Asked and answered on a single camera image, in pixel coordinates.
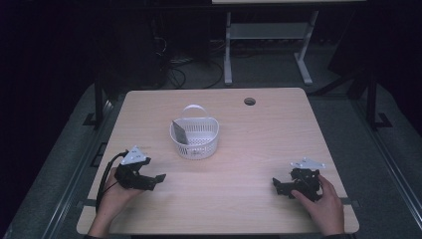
hand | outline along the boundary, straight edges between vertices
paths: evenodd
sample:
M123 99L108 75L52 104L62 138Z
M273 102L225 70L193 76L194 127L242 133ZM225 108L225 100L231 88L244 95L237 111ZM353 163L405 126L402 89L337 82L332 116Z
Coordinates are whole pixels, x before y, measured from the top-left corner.
M344 233L344 212L341 200L334 186L323 176L318 176L322 187L322 198L316 202L307 199L300 192L293 190L292 195L304 206L311 215L323 236Z
M88 232L90 236L106 238L111 223L118 213L123 210L131 199L143 192L143 190L121 187L114 177L115 171L115 167L110 170L108 180L105 183L105 194L102 203Z

hole in table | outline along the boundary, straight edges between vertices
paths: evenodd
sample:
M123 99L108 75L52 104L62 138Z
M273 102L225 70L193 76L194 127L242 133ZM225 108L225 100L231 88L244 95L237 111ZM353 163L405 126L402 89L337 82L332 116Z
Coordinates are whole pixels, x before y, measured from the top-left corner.
M244 100L244 103L245 103L247 106L253 106L256 102L257 102L257 101L255 101L255 99L253 99L253 98L246 98L246 99Z

dark background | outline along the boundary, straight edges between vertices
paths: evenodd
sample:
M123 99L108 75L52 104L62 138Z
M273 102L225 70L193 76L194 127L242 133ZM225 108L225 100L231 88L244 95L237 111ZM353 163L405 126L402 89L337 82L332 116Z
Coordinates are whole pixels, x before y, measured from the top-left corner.
M422 21L418 9L418 1L401 1L393 8L358 9L331 68L345 75L362 64L371 66L378 82L422 133L418 105ZM347 14L321 11L313 41L337 43ZM102 80L111 99L128 90L158 88L165 81L166 63L155 54L153 29L148 24L153 18L152 13L93 9L73 1L1 3L0 234L13 219L79 98L96 78ZM159 31L169 48L196 49L194 57L207 57L210 38L224 38L224 31L217 27L225 21L224 12L167 12L162 21L165 28Z

dark floor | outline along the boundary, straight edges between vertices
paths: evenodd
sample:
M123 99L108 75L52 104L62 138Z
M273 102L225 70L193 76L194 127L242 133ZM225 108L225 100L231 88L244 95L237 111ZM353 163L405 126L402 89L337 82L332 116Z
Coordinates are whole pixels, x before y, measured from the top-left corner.
M297 87L311 92L338 77L326 69L335 46L311 46L306 63L315 83L306 87L292 55L294 50L287 47L270 54L261 49L248 58L234 58L231 88ZM222 66L221 56L212 60ZM201 89L216 81L212 88L226 88L219 80L221 68L217 65L194 62L177 68L186 76L182 89ZM174 74L181 83L182 75ZM416 212L420 213L422 208L403 189L408 184L413 195L422 198L422 138L381 87L377 111L385 113L393 127L373 131L364 120L365 97L349 100L345 95L348 86L309 99L347 194L356 202L354 210L360 229L355 236L358 239L422 238L420 220L415 219L418 215L411 210L412 202ZM170 81L162 87L174 88ZM76 225L97 173L90 164L100 157L96 156L97 151L108 141L123 100L124 94L105 107L105 121L94 130L83 125L87 114L95 110L94 88L87 89L16 214L9 238L83 237L77 233ZM398 170L390 168L391 162L397 164ZM403 174L404 180L397 171ZM280 236L319 237L317 234ZM111 238L128 237L112 235Z

plastic basket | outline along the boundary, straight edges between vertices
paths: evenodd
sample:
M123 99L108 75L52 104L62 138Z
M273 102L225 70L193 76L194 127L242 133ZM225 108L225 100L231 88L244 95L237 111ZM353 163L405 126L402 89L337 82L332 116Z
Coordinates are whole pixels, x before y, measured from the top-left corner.
M187 118L185 114L190 109L202 110L206 118ZM198 105L187 106L181 118L175 122L185 129L188 139L188 144L178 142L173 123L170 125L170 135L180 156L187 159L203 159L214 154L217 149L219 124L214 118L209 117L204 108Z

